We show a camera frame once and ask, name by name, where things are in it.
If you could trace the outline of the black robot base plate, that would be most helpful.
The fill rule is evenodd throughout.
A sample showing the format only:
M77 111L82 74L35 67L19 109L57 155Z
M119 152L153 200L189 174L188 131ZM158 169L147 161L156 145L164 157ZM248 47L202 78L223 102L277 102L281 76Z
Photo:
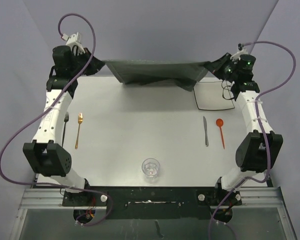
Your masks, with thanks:
M208 220L211 215L229 222L232 208L242 205L239 192L228 194L219 187L123 187L93 186L92 192L64 192L62 206L74 207L80 223L92 221L97 210L106 220Z

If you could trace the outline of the grey cloth placemat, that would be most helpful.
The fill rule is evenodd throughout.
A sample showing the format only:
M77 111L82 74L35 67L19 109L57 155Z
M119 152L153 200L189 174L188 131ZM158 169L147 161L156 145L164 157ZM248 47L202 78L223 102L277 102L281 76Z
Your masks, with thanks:
M114 77L124 85L175 85L191 92L209 70L203 62L154 60L105 60Z

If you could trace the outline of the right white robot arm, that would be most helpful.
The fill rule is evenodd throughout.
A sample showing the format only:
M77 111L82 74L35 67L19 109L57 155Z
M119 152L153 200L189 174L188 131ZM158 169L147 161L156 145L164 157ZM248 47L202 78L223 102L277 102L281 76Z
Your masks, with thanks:
M212 192L213 200L220 205L231 198L248 180L264 183L270 176L283 137L274 132L263 110L261 92L253 80L256 58L250 54L225 54L204 67L219 80L230 82L234 101L241 109L246 126L246 137L235 152L236 167L220 178L220 187Z

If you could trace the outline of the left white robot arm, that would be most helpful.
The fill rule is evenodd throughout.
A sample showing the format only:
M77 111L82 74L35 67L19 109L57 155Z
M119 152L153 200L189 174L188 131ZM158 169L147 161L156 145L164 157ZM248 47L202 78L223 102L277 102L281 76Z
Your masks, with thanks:
M78 86L77 78L96 74L105 64L87 48L57 46L52 50L54 66L46 83L46 100L39 127L22 151L36 174L51 178L74 193L74 200L85 206L92 193L87 180L72 169L72 157L62 146L64 118Z

